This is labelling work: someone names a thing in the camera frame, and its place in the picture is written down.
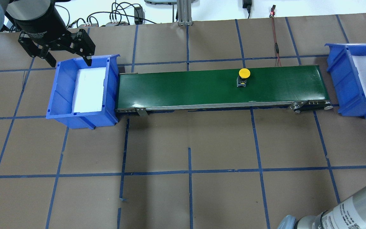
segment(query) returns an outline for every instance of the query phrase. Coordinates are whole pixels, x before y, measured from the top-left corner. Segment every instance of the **white wall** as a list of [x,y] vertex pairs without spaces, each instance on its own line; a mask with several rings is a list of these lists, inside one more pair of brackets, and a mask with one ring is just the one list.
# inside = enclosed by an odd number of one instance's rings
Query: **white wall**
[[[85,19],[96,11],[111,11],[112,2],[113,0],[71,0],[68,3],[58,4],[70,11],[70,22],[73,22],[79,17]],[[151,5],[144,0],[125,0],[125,2],[141,4],[146,19],[156,23],[172,22],[172,6]],[[273,4],[276,5],[276,17],[366,13],[366,0],[253,0],[251,18],[268,17]],[[67,22],[67,12],[59,7],[57,10]],[[126,9],[126,12],[133,15],[133,8]],[[107,13],[95,16],[100,25],[109,22]],[[242,9],[242,0],[196,0],[192,4],[194,21],[242,19],[247,16],[246,9]]]

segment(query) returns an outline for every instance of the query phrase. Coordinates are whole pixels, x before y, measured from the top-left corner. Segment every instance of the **power adapter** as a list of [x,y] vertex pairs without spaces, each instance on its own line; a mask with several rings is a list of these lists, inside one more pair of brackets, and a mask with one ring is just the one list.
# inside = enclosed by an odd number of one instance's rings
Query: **power adapter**
[[248,18],[251,15],[252,0],[242,0],[242,8],[247,9]]
[[142,6],[135,7],[134,16],[135,16],[135,24],[144,23],[143,19],[145,18],[145,12],[144,9],[142,9]]

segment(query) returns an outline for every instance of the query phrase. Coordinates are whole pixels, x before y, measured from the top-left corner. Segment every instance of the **conveyor belt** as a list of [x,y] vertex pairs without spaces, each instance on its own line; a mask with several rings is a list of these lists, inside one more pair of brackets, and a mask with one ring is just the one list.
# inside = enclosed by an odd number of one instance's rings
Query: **conveyor belt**
[[239,69],[120,75],[117,112],[287,105],[329,101],[316,65],[250,68],[246,87]]

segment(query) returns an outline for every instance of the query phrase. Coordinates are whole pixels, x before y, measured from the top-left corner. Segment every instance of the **red wire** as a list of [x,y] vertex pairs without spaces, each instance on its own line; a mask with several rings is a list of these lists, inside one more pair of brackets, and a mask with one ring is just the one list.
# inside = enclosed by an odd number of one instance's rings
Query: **red wire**
[[[276,43],[278,43],[278,42],[277,42],[277,40],[276,40],[275,20],[273,19],[273,17],[272,17],[272,32],[273,32],[273,40],[274,40],[274,42],[275,42],[275,44],[276,44]],[[282,67],[281,58],[279,57],[279,53],[276,53],[276,56],[277,56],[277,58],[278,58],[278,63],[279,63],[279,65],[280,65],[280,67]]]

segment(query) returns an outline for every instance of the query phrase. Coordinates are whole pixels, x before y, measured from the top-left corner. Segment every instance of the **blue plastic bin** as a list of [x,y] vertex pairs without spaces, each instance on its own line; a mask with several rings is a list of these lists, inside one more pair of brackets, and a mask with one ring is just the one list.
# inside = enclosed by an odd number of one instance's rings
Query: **blue plastic bin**
[[330,47],[327,71],[333,79],[342,116],[364,116],[366,97],[353,56],[366,56],[366,44],[326,44]]
[[[83,58],[60,61],[57,64],[55,81],[46,113],[47,119],[55,119],[71,129],[97,126],[113,126],[118,122],[115,106],[118,95],[118,55],[92,57],[93,64],[87,66]],[[72,113],[73,94],[77,71],[85,68],[106,67],[104,79],[103,108],[101,111],[88,113]]]

